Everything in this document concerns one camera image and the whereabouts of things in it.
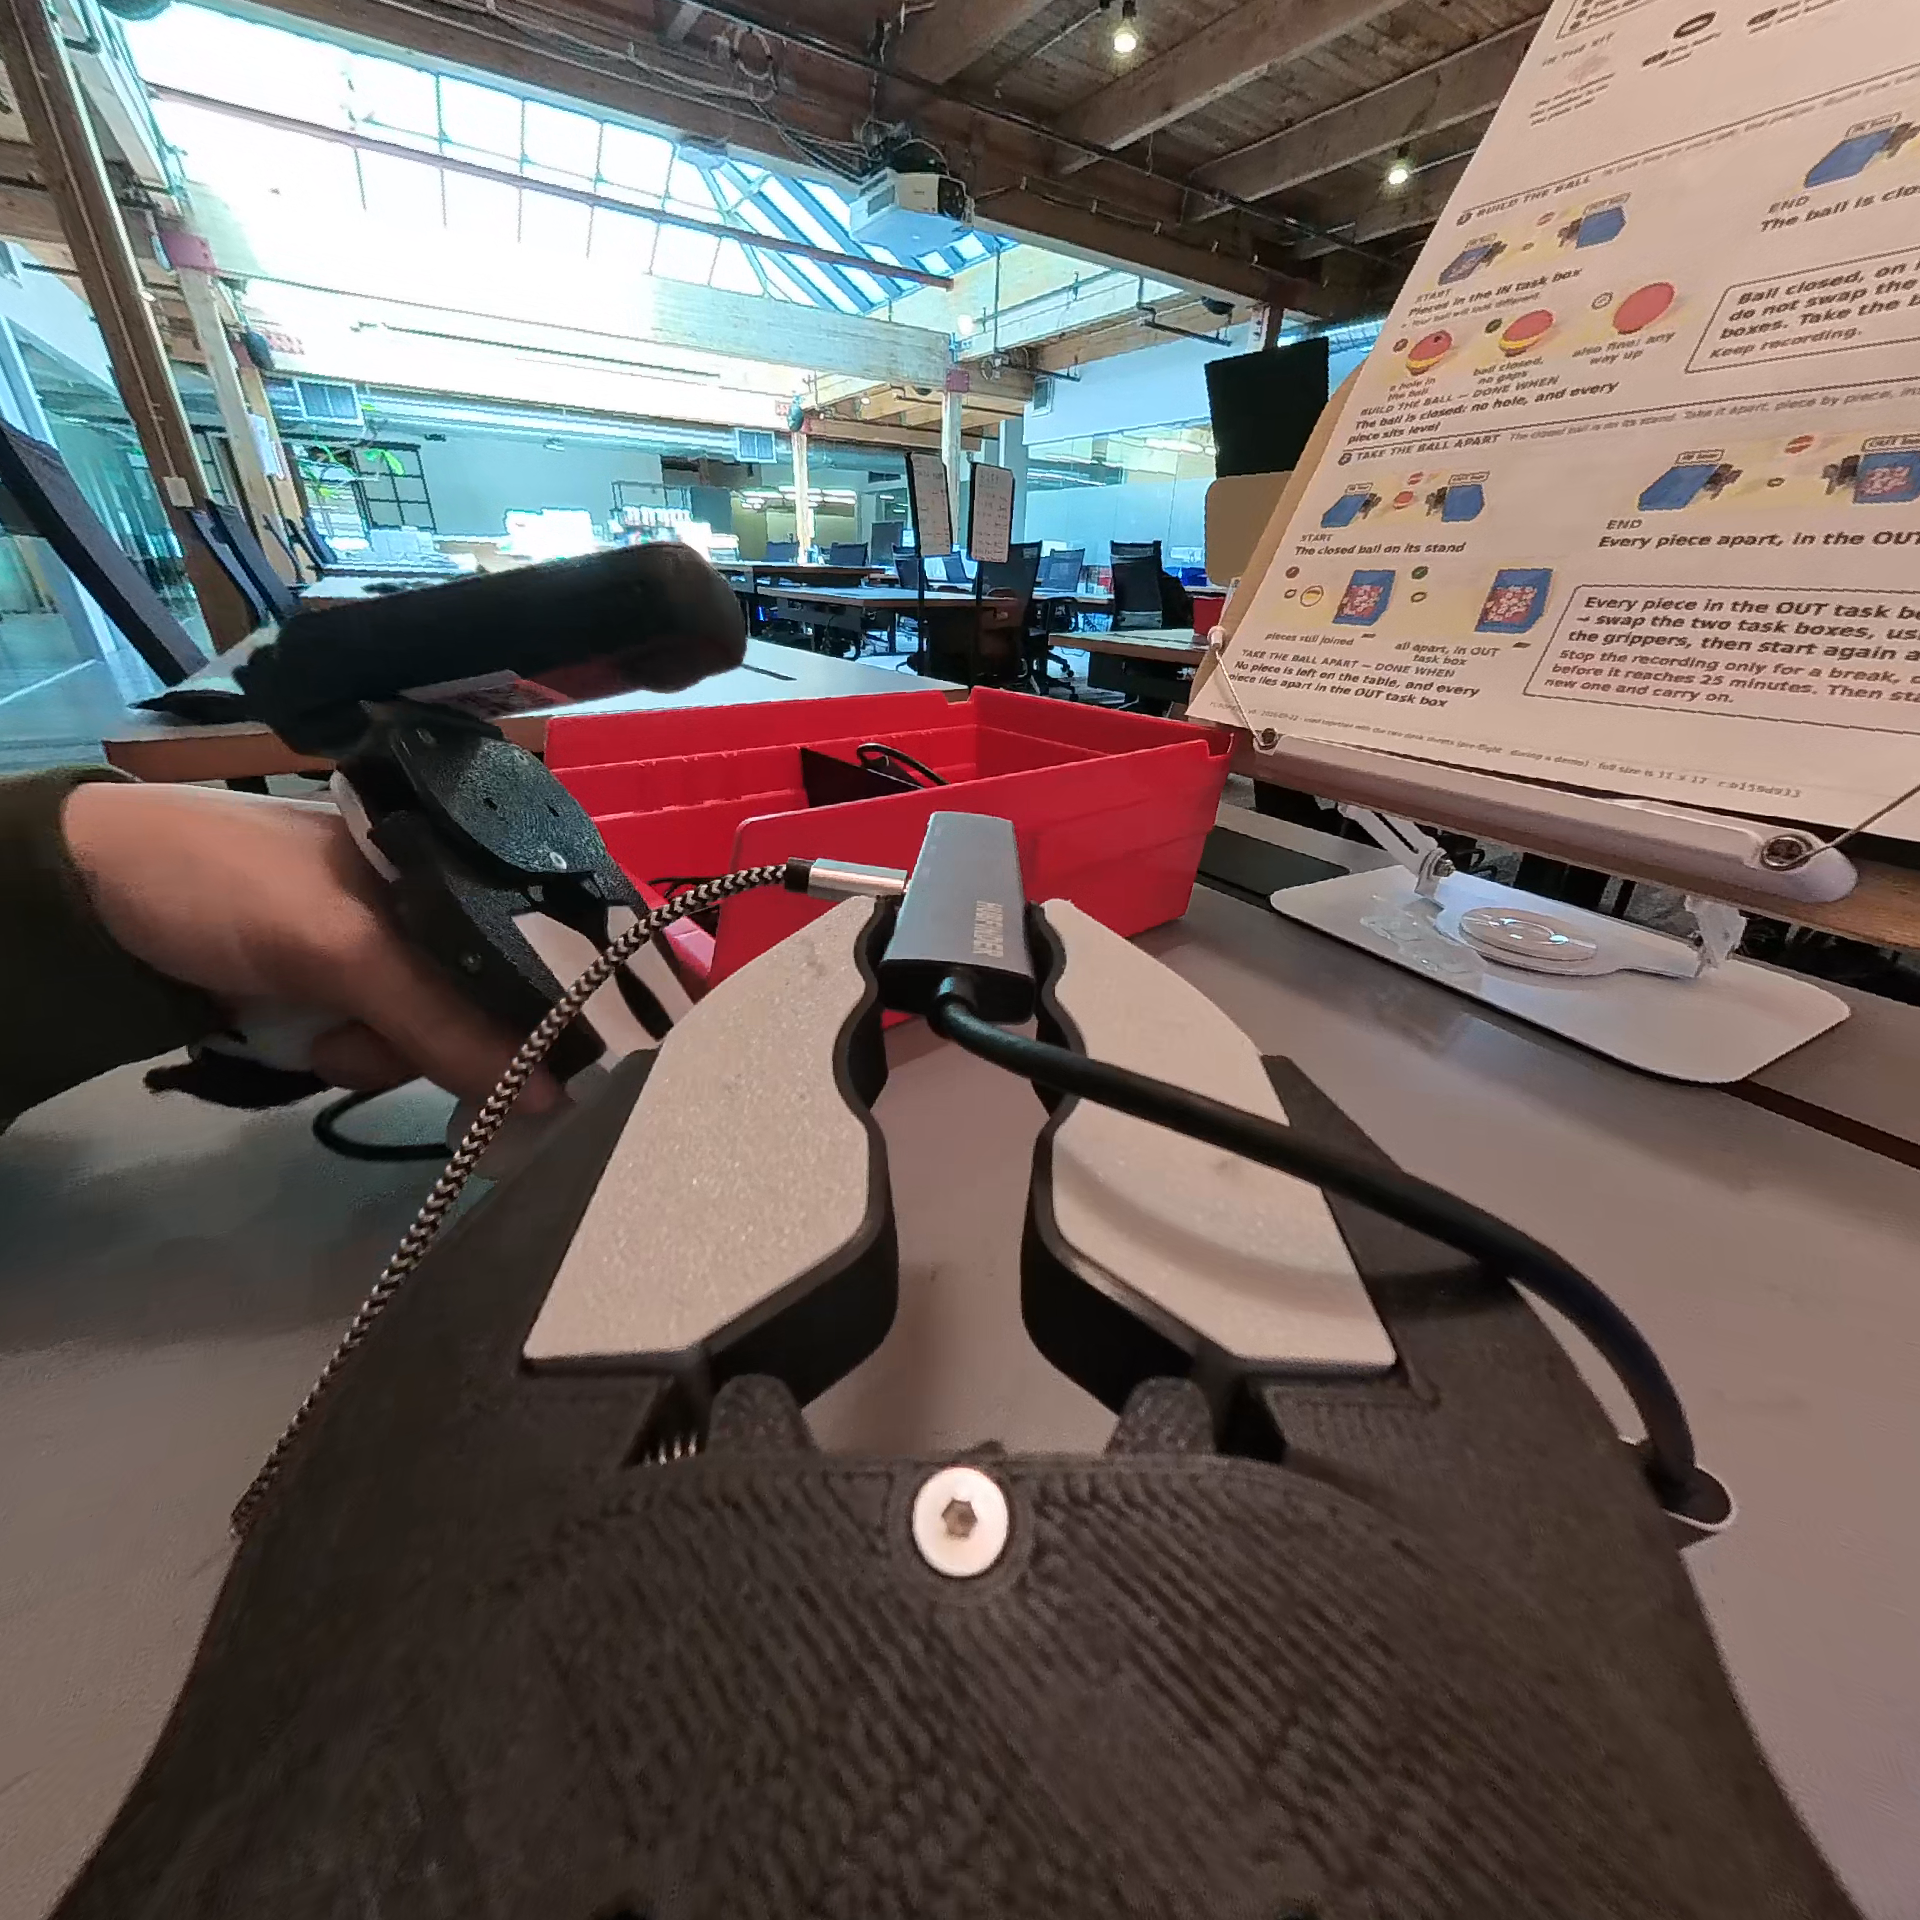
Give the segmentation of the person's left hand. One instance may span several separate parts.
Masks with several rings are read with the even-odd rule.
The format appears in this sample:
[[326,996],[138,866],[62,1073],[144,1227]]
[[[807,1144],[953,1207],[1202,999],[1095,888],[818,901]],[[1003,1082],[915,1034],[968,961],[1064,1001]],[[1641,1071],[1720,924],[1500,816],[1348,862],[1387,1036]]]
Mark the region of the person's left hand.
[[427,1081],[482,1101],[524,1044],[402,933],[325,806],[88,780],[62,802],[61,832],[110,938],[138,963],[222,1013],[325,1016],[310,1059],[326,1088]]

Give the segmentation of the red plastic bin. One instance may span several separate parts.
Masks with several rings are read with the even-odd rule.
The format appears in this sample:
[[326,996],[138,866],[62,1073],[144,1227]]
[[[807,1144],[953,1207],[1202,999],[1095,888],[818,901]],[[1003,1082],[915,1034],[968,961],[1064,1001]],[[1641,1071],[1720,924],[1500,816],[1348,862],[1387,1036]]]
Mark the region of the red plastic bin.
[[[885,740],[951,786],[808,809],[801,749]],[[1004,819],[1030,901],[1072,901],[1133,938],[1178,921],[1216,824],[1232,749],[1198,727],[981,690],[558,718],[544,766],[647,906],[698,880],[837,857],[906,870],[935,812]]]

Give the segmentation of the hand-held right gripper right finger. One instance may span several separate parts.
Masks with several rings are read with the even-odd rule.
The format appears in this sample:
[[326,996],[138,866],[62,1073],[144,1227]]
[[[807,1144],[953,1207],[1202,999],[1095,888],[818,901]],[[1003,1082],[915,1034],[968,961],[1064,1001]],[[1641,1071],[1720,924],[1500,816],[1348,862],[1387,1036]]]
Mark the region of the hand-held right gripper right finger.
[[[1070,901],[1036,910],[1043,1036],[1263,1121],[1286,1113],[1256,1042],[1198,987]],[[1216,1422],[1257,1381],[1382,1381],[1398,1354],[1320,1189],[1067,1097],[1043,1124],[1023,1323],[1110,1412],[1191,1381]]]

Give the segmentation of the black monitor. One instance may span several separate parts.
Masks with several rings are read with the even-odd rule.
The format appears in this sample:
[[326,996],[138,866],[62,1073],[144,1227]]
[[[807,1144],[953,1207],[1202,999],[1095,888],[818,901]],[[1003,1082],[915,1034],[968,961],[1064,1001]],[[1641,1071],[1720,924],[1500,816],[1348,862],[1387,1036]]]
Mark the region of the black monitor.
[[1332,396],[1332,350],[1304,339],[1205,368],[1216,478],[1293,472]]

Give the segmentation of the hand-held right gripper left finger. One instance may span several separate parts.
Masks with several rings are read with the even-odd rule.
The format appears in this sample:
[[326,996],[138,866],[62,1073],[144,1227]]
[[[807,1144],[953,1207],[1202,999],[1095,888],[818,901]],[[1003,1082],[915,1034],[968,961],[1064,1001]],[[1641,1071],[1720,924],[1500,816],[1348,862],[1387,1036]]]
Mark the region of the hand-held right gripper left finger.
[[900,1247],[876,1103],[893,906],[842,901],[661,1042],[531,1323],[537,1377],[740,1379],[801,1406],[876,1354]]

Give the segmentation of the black office chair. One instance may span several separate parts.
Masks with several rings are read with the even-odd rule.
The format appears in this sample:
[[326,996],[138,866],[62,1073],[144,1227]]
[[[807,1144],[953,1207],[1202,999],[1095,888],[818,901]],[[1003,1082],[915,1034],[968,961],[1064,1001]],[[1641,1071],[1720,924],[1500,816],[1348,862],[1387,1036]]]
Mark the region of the black office chair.
[[1043,543],[1021,541],[1004,561],[977,563],[974,599],[958,626],[958,663],[972,688],[1041,691],[1045,678],[1045,637],[1038,592]]

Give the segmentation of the instruction sheet on stand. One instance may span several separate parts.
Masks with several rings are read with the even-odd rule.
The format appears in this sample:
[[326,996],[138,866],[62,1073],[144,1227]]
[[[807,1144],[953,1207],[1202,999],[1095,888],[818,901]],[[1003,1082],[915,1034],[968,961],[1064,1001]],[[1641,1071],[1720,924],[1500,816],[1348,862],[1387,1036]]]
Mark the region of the instruction sheet on stand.
[[1238,733],[1256,780],[1336,806],[1392,858],[1275,896],[1295,924],[1670,1081],[1745,1081],[1850,1016],[1735,948],[1746,916],[1810,924],[1857,902],[1851,850],[1883,837],[1210,723]]

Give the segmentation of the ceiling projector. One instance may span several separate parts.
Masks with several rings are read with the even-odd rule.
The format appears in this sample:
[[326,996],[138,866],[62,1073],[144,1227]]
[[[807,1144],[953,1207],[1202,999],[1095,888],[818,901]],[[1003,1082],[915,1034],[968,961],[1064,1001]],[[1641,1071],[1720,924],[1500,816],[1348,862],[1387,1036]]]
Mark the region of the ceiling projector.
[[974,231],[974,201],[941,150],[905,136],[872,157],[868,171],[851,189],[845,224],[864,250],[920,258]]

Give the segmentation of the cardboard box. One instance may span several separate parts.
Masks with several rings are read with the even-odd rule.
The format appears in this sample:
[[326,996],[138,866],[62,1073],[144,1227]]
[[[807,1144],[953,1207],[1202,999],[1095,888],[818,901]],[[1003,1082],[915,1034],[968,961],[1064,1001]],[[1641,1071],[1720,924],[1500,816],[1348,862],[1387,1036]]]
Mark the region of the cardboard box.
[[1293,472],[1225,474],[1205,499],[1205,561],[1216,590],[1257,582],[1292,517]]

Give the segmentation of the black easel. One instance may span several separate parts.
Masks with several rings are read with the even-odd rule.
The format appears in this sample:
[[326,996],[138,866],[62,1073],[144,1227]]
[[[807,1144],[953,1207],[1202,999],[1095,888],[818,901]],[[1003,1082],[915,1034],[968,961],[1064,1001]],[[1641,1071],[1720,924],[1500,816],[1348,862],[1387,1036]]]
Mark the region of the black easel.
[[3,426],[4,531],[42,541],[162,688],[208,657],[84,500],[54,446]]

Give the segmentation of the black bin divider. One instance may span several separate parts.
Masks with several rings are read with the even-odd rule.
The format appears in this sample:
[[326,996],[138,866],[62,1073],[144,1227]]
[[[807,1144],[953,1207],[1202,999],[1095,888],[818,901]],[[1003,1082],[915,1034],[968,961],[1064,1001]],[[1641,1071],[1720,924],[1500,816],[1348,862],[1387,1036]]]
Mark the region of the black bin divider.
[[801,786],[808,809],[827,809],[933,794],[951,780],[893,742],[862,740],[851,756],[803,748]]

